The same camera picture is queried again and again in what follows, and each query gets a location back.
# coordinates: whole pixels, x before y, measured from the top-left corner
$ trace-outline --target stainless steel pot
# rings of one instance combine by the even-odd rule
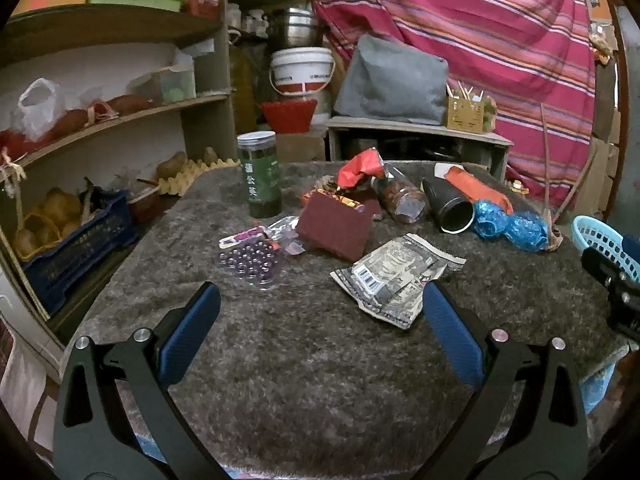
[[[325,28],[312,10],[297,7],[277,10],[269,16],[269,46],[271,50],[322,46]]]

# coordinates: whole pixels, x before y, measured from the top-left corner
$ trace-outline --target gray fuzzy rug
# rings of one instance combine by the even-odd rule
[[[398,167],[419,183],[431,164]],[[284,213],[299,211],[299,196],[338,168],[285,165]],[[487,174],[477,174],[499,188]],[[221,237],[251,226],[242,197],[238,169],[201,176],[120,267],[76,336],[127,338],[140,326],[155,326],[211,280],[222,292],[222,312],[170,393],[220,463],[293,477],[348,478],[420,465],[470,395],[426,320],[420,316],[404,332],[363,313],[329,277],[348,264],[321,251],[290,258],[272,291],[237,281],[215,260]],[[516,209],[526,207],[518,196],[510,199]],[[570,240],[555,253],[530,254],[503,238],[443,234],[430,220],[409,231],[467,258],[463,270],[444,279],[461,306],[523,342],[562,336],[580,377],[626,348],[626,340],[606,326],[604,288],[582,271]],[[367,251],[404,232],[385,214]],[[145,433],[125,397],[136,431]]]

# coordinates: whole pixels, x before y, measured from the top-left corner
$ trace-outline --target barcode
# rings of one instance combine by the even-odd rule
[[[364,265],[353,269],[353,273],[364,289],[372,296],[375,296],[384,285]]]

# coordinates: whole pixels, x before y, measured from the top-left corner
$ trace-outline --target blue plastic basket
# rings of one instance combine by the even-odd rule
[[[640,265],[622,250],[622,235],[590,216],[577,216],[571,225],[572,238],[578,250],[593,247],[616,263],[635,282],[640,281]]]
[[[23,266],[33,290],[49,314],[54,314],[64,305],[68,289],[94,265],[114,249],[138,239],[129,215],[126,191],[109,192],[95,188],[92,203],[102,211],[56,247]]]

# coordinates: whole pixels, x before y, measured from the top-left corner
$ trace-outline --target black cylinder cup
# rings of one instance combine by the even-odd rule
[[[433,174],[423,178],[421,187],[431,214],[444,233],[457,235],[469,228],[476,217],[474,205],[457,187]]]

